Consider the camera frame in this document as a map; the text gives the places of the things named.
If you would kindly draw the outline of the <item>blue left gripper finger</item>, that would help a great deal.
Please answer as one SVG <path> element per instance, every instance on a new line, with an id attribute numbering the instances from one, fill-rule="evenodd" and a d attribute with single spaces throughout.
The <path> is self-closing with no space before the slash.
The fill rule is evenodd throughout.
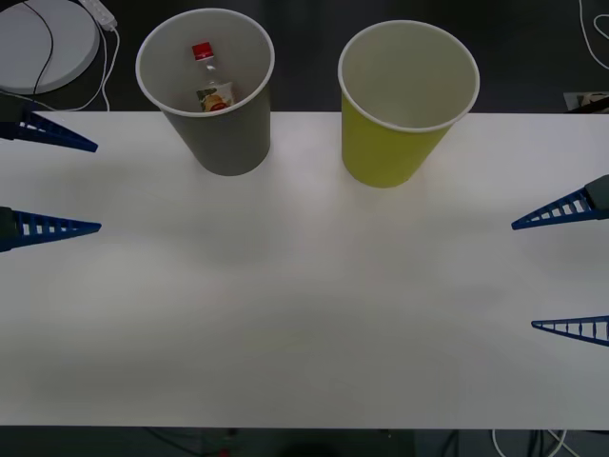
<path id="1" fill-rule="evenodd" d="M 94 222 L 1 208 L 1 251 L 77 238 L 101 229 Z"/>
<path id="2" fill-rule="evenodd" d="M 1 138 L 96 152 L 88 138 L 37 114 L 20 100 L 1 94 Z"/>

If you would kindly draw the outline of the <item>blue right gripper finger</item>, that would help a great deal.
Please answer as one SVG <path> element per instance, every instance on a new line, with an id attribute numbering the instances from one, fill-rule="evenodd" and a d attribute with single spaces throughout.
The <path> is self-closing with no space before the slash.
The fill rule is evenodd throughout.
<path id="1" fill-rule="evenodd" d="M 511 224 L 512 230 L 531 229 L 608 218 L 608 175 L 586 184 Z"/>
<path id="2" fill-rule="evenodd" d="M 609 318 L 607 315 L 534 320 L 531 322 L 531 326 L 568 339 L 606 348 L 609 346 Z"/>

